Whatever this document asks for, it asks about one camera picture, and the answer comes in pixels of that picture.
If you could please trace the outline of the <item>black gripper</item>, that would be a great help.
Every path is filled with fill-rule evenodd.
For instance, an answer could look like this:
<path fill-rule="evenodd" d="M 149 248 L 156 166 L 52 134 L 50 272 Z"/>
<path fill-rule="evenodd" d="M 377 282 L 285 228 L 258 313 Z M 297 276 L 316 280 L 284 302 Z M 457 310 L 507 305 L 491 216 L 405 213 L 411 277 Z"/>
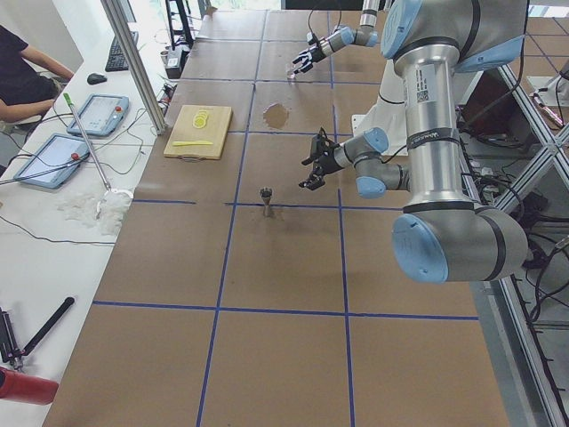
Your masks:
<path fill-rule="evenodd" d="M 325 185 L 325 175 L 339 172 L 342 166 L 334 156 L 338 149 L 338 147 L 312 149 L 309 157 L 301 161 L 303 165 L 313 164 L 311 175 L 301 181 L 299 187 L 314 191 Z"/>
<path fill-rule="evenodd" d="M 324 50 L 323 44 L 313 44 L 308 50 L 300 52 L 294 59 L 293 64 L 300 64 L 294 69 L 294 74 L 304 74 L 310 71 L 316 62 L 323 60 L 327 54 Z"/>

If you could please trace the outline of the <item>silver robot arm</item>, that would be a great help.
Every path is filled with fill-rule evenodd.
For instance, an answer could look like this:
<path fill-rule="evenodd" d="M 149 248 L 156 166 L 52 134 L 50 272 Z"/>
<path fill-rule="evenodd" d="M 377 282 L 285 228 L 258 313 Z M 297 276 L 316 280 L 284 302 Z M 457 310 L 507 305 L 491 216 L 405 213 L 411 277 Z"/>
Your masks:
<path fill-rule="evenodd" d="M 378 12 L 388 9 L 390 5 L 391 1 L 363 1 L 358 28 L 341 25 L 341 18 L 339 18 L 333 32 L 326 37 L 318 37 L 313 31 L 310 26 L 310 14 L 308 19 L 309 32 L 307 33 L 309 47 L 293 59 L 293 67 L 288 72 L 288 77 L 295 78 L 300 73 L 307 73 L 314 67 L 315 63 L 330 57 L 351 44 L 374 47 L 379 40 L 376 31 Z"/>
<path fill-rule="evenodd" d="M 460 134 L 453 76 L 506 65 L 524 45 L 526 1 L 366 1 L 359 28 L 339 26 L 310 36 L 293 61 L 303 73 L 348 45 L 378 45 L 402 84 L 397 114 L 406 127 L 405 165 L 383 158 L 386 132 L 374 126 L 343 143 L 325 133 L 313 138 L 303 185 L 352 167 L 360 197 L 406 189 L 411 199 L 395 220 L 391 239 L 397 263 L 420 282 L 490 281 L 525 260 L 528 245 L 507 213 L 468 197 L 461 184 Z"/>

